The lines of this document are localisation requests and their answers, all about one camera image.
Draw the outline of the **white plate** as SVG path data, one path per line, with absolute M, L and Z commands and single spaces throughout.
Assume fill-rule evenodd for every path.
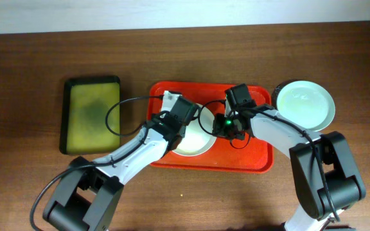
M 199 119 L 195 119 L 186 127 L 185 137 L 173 152 L 184 157 L 194 157 L 208 151 L 215 143 L 216 137 L 212 133 L 213 113 L 204 108 Z

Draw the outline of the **light blue plate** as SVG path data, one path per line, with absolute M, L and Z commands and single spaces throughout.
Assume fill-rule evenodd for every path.
M 325 119 L 325 120 L 301 120 L 298 122 L 298 125 L 306 128 L 307 130 L 312 130 L 315 132 L 322 131 L 323 129 L 327 128 L 331 124 L 332 120 Z

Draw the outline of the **light green plate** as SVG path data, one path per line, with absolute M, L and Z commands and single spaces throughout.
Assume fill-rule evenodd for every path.
M 271 100 L 283 117 L 296 124 L 301 120 L 333 121 L 335 117 L 332 96 L 312 81 L 284 81 L 273 90 Z

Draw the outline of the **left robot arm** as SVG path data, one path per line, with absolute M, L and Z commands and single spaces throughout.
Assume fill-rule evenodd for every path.
M 59 182 L 42 217 L 57 230 L 107 230 L 123 188 L 143 168 L 175 149 L 187 123 L 155 116 L 128 143 L 92 162 L 78 157 Z

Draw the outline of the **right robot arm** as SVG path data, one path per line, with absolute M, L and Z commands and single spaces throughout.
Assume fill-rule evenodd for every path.
M 217 114 L 213 133 L 230 140 L 255 137 L 290 159 L 299 206 L 283 230 L 324 230 L 366 196 L 349 144 L 339 132 L 307 130 L 261 105 Z

